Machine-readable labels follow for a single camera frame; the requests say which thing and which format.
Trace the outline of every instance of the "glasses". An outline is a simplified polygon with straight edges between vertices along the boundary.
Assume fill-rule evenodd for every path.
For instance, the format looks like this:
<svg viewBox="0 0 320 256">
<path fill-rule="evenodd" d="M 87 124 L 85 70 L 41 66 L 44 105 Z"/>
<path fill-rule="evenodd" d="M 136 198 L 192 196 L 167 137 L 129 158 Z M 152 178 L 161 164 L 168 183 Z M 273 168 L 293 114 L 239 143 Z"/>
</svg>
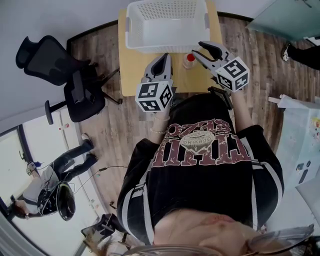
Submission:
<svg viewBox="0 0 320 256">
<path fill-rule="evenodd" d="M 272 231 L 247 241 L 248 253 L 243 256 L 276 255 L 296 249 L 295 255 L 303 255 L 314 225 Z M 320 241 L 320 236 L 313 236 Z M 111 256 L 222 256 L 216 250 L 191 245 L 146 245 L 138 246 L 124 254 L 110 253 Z"/>
</svg>

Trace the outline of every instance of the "wooden table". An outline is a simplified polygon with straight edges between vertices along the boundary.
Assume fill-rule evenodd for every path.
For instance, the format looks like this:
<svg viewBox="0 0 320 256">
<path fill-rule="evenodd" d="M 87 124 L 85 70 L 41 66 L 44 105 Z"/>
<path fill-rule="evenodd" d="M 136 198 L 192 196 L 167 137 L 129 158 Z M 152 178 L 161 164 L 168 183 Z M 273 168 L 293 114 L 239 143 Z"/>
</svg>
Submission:
<svg viewBox="0 0 320 256">
<path fill-rule="evenodd" d="M 206 0 L 206 6 L 210 22 L 210 40 L 222 44 L 222 36 L 218 20 L 216 6 L 211 0 Z M 127 10 L 120 10 L 118 19 L 119 62 L 121 89 L 123 96 L 136 95 L 137 85 L 141 83 L 145 68 L 159 53 L 140 53 L 126 48 L 126 16 Z M 201 49 L 201 53 L 210 57 L 208 51 Z M 200 63 L 192 69 L 183 67 L 185 53 L 170 53 L 173 68 L 173 86 L 177 87 L 177 93 L 203 93 L 208 92 L 211 86 L 220 86 L 211 79 L 210 71 Z"/>
</svg>

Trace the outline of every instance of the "glass panel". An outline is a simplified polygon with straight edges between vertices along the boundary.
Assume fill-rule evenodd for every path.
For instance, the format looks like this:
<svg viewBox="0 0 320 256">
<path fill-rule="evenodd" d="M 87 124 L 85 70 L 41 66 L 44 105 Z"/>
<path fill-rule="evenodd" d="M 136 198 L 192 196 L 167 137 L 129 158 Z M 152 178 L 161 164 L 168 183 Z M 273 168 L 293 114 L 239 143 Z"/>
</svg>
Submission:
<svg viewBox="0 0 320 256">
<path fill-rule="evenodd" d="M 9 206 L 10 196 L 20 196 L 32 181 L 32 177 L 26 172 L 27 163 L 20 157 L 23 149 L 16 130 L 0 137 L 0 152 L 0 196 Z"/>
<path fill-rule="evenodd" d="M 320 36 L 319 24 L 319 0 L 276 0 L 247 28 L 297 41 Z"/>
</svg>

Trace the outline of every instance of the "black pants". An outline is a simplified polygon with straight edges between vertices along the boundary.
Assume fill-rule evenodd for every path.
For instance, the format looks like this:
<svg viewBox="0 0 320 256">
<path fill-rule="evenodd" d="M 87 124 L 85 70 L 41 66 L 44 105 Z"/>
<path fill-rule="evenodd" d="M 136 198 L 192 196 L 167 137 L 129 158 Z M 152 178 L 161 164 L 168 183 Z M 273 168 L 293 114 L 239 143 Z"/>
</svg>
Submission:
<svg viewBox="0 0 320 256">
<path fill-rule="evenodd" d="M 320 46 L 314 46 L 306 50 L 301 50 L 290 44 L 287 52 L 288 56 L 294 61 L 300 62 L 312 69 L 320 70 Z"/>
<path fill-rule="evenodd" d="M 74 158 L 92 150 L 94 146 L 92 143 L 85 139 L 81 146 L 77 146 L 73 149 L 60 155 L 50 166 L 53 168 L 55 174 L 58 176 L 60 181 L 71 181 L 74 177 L 83 174 L 91 166 L 93 166 L 97 159 L 93 155 L 87 155 L 83 164 L 76 165 L 73 169 L 65 171 L 67 169 L 67 164 Z"/>
</svg>

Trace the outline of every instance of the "shoe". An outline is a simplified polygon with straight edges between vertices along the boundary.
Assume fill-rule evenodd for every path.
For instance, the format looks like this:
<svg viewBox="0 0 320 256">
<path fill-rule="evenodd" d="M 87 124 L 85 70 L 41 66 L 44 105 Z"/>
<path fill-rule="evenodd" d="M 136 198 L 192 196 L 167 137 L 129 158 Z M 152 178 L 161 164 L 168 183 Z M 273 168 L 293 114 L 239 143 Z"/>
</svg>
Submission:
<svg viewBox="0 0 320 256">
<path fill-rule="evenodd" d="M 94 148 L 94 144 L 92 143 L 92 140 L 89 138 L 89 136 L 85 133 L 81 134 L 81 139 L 83 141 L 83 144 L 88 145 L 88 149 L 92 150 Z"/>
<path fill-rule="evenodd" d="M 88 153 L 85 156 L 85 161 L 87 161 L 88 159 L 93 158 L 94 159 L 94 163 L 98 162 L 98 157 L 96 157 L 96 155 L 92 154 L 92 153 Z"/>
<path fill-rule="evenodd" d="M 289 57 L 289 55 L 288 55 L 288 47 L 289 47 L 290 45 L 291 45 L 291 43 L 287 42 L 287 43 L 285 44 L 285 46 L 283 47 L 282 51 L 281 51 L 281 57 L 282 57 L 282 60 L 283 60 L 284 62 L 287 62 L 287 61 L 290 59 L 290 57 Z"/>
</svg>

